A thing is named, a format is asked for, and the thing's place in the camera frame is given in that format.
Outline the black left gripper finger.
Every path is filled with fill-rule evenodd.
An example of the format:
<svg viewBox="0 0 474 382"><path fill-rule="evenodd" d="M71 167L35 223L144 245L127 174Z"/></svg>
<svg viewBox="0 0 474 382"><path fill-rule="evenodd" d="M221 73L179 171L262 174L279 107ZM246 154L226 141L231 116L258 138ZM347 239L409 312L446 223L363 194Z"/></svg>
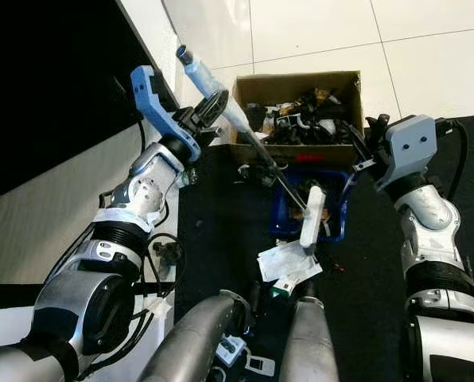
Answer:
<svg viewBox="0 0 474 382"><path fill-rule="evenodd" d="M229 102L229 91L226 88L214 92L196 105L196 130L214 131L214 124L225 112Z"/></svg>

